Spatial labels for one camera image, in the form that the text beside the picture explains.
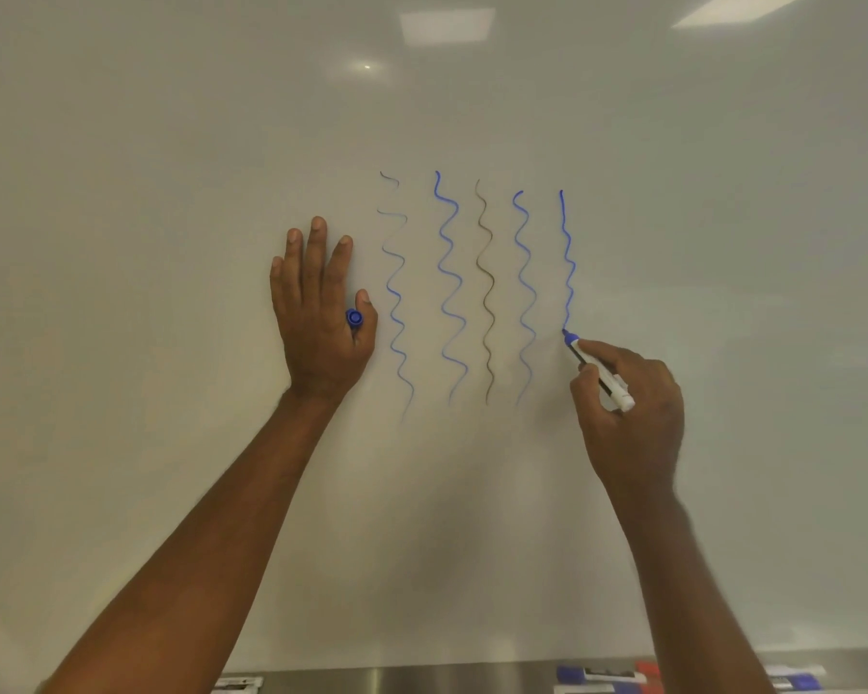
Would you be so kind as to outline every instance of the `squiggly drawing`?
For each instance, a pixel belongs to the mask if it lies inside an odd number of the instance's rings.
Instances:
[[[448,397],[448,399],[447,399],[447,403],[450,404],[450,402],[453,401],[453,393],[456,391],[456,388],[459,387],[460,383],[463,382],[463,378],[466,377],[466,373],[469,372],[469,365],[467,365],[462,360],[457,360],[456,358],[451,358],[449,355],[447,355],[448,346],[450,346],[450,344],[453,342],[453,339],[456,338],[457,336],[459,336],[461,333],[463,333],[463,329],[466,328],[466,320],[463,318],[463,316],[461,316],[460,314],[453,314],[452,312],[447,311],[447,302],[450,302],[451,299],[453,298],[453,295],[456,294],[458,291],[460,291],[460,288],[463,287],[463,278],[461,278],[458,273],[451,272],[451,270],[447,270],[446,268],[443,267],[443,262],[445,260],[447,260],[447,256],[449,256],[453,250],[453,241],[451,240],[451,238],[449,236],[447,236],[447,234],[445,234],[443,232],[443,230],[445,228],[447,228],[447,225],[450,224],[451,221],[460,212],[460,205],[457,202],[455,202],[454,200],[451,200],[449,197],[444,197],[443,195],[440,194],[440,192],[438,192],[438,187],[440,187],[440,170],[435,170],[434,174],[437,175],[437,181],[434,183],[434,197],[437,198],[439,201],[445,201],[448,204],[451,204],[453,207],[453,214],[451,214],[448,217],[447,221],[445,221],[440,226],[440,231],[439,231],[440,237],[442,239],[444,239],[445,241],[447,241],[448,248],[447,248],[447,253],[443,255],[443,257],[440,259],[440,262],[437,264],[437,269],[440,270],[441,273],[443,273],[444,275],[449,275],[452,278],[456,278],[456,287],[450,293],[450,296],[447,297],[447,299],[445,299],[443,301],[443,303],[440,305],[440,311],[443,312],[444,314],[447,314],[448,316],[450,316],[453,319],[459,319],[460,320],[460,330],[457,331],[456,333],[454,333],[450,337],[450,340],[448,340],[446,343],[443,344],[443,348],[440,350],[440,355],[444,359],[449,360],[450,362],[455,362],[456,364],[463,366],[463,374],[461,374],[460,378],[455,383],[453,383],[453,387],[450,390],[450,397]]]
[[[383,173],[382,171],[380,171],[380,174],[383,177],[385,177],[387,180],[391,180],[392,182],[395,183],[394,190],[399,188],[399,181],[395,177],[389,177],[387,174]],[[384,254],[387,254],[387,255],[392,255],[401,261],[399,263],[399,266],[397,268],[395,268],[395,270],[393,271],[393,273],[391,275],[389,275],[389,279],[386,280],[386,289],[388,291],[392,292],[396,297],[396,302],[395,302],[392,310],[389,312],[389,317],[391,319],[393,319],[393,321],[396,324],[398,324],[399,326],[402,326],[402,328],[399,329],[399,333],[397,333],[395,336],[393,336],[393,340],[390,341],[389,348],[392,352],[396,353],[397,355],[402,356],[402,361],[399,362],[399,367],[396,368],[395,374],[397,374],[399,376],[399,379],[401,379],[406,385],[408,385],[408,390],[409,390],[408,391],[408,401],[405,402],[405,408],[402,409],[402,420],[404,421],[405,420],[405,413],[408,411],[408,407],[411,405],[412,399],[415,398],[415,385],[413,385],[409,381],[409,379],[404,374],[402,374],[402,368],[405,365],[405,362],[408,361],[408,353],[406,353],[402,349],[395,347],[396,339],[398,339],[398,337],[402,336],[403,332],[405,331],[405,322],[402,321],[400,318],[398,318],[395,315],[395,310],[398,309],[399,304],[402,303],[402,295],[398,291],[394,290],[392,282],[393,282],[393,278],[395,278],[395,276],[397,276],[399,274],[399,271],[402,270],[402,268],[405,266],[405,256],[397,254],[394,251],[390,251],[389,249],[386,248],[386,244],[389,243],[389,241],[391,241],[395,237],[395,235],[397,233],[399,233],[399,231],[401,231],[402,228],[408,223],[408,216],[407,216],[407,214],[400,214],[398,212],[383,212],[382,209],[377,209],[377,212],[383,216],[395,216],[395,217],[398,217],[402,220],[402,223],[399,224],[399,227],[397,229],[395,229],[395,231],[393,233],[389,234],[389,237],[383,241],[382,252]]]
[[[566,300],[566,320],[563,322],[563,328],[567,328],[569,326],[569,304],[572,303],[572,298],[576,294],[576,291],[572,289],[572,276],[576,272],[576,262],[573,260],[569,260],[569,247],[572,246],[572,235],[566,231],[566,198],[563,197],[563,191],[559,190],[559,207],[563,212],[563,234],[566,236],[566,251],[563,253],[563,259],[572,266],[569,269],[569,275],[566,278],[566,286],[569,290],[569,297]]]
[[[524,367],[528,369],[528,381],[524,383],[524,387],[521,389],[521,393],[517,396],[517,402],[516,403],[521,402],[521,397],[528,390],[528,386],[530,385],[530,381],[533,379],[533,376],[534,376],[533,369],[531,369],[530,365],[528,365],[528,361],[525,360],[525,358],[524,358],[524,351],[527,350],[528,348],[530,348],[530,346],[533,344],[533,342],[537,339],[537,331],[535,331],[533,328],[528,326],[528,324],[524,321],[525,314],[527,314],[527,312],[530,311],[530,308],[537,302],[537,291],[534,290],[533,287],[531,287],[527,282],[524,281],[524,268],[526,268],[528,266],[528,263],[530,263],[530,248],[528,248],[527,246],[522,244],[521,241],[518,239],[518,236],[521,235],[521,231],[524,230],[524,227],[528,225],[528,221],[530,221],[530,212],[527,209],[525,209],[524,207],[522,207],[520,204],[517,203],[517,198],[520,197],[522,194],[524,194],[523,190],[521,190],[518,194],[516,194],[511,199],[511,204],[513,204],[515,206],[515,209],[524,213],[524,222],[521,224],[520,228],[517,230],[517,233],[515,233],[515,243],[518,244],[524,250],[524,253],[526,253],[528,255],[528,258],[524,261],[524,264],[521,266],[520,272],[518,272],[518,274],[517,274],[517,279],[520,280],[521,284],[524,285],[524,287],[526,287],[528,290],[530,290],[533,293],[534,299],[531,300],[530,304],[528,304],[528,308],[525,309],[521,313],[521,319],[520,319],[521,326],[524,326],[524,328],[526,328],[528,331],[530,331],[530,340],[528,341],[528,344],[524,348],[521,349],[520,355],[518,357],[521,359],[521,362],[524,364]]]
[[[488,315],[492,317],[491,324],[488,325],[488,329],[486,329],[485,334],[482,336],[482,347],[485,348],[486,352],[488,353],[488,358],[486,359],[486,370],[488,371],[488,374],[491,375],[491,380],[488,383],[488,389],[486,389],[486,404],[488,404],[488,394],[491,392],[492,385],[495,384],[495,372],[492,372],[491,369],[491,349],[488,347],[486,338],[488,338],[488,334],[491,331],[492,327],[495,326],[495,313],[489,309],[487,299],[488,295],[491,294],[492,289],[494,289],[495,287],[495,276],[484,267],[482,267],[482,264],[479,262],[479,258],[481,258],[482,254],[486,252],[486,248],[488,248],[488,245],[491,244],[492,239],[495,237],[495,235],[492,233],[490,228],[488,228],[485,224],[482,223],[482,217],[484,217],[486,214],[488,203],[486,202],[486,198],[479,194],[479,180],[475,182],[475,189],[473,191],[475,192],[475,196],[479,197],[482,200],[482,214],[479,215],[479,219],[476,221],[476,223],[479,224],[479,228],[483,228],[488,232],[488,242],[485,246],[482,247],[482,250],[479,251],[479,255],[475,256],[475,267],[488,275],[488,279],[491,280],[491,284],[488,286],[488,292],[486,292],[485,296],[482,298],[482,308],[485,309],[488,312]]]

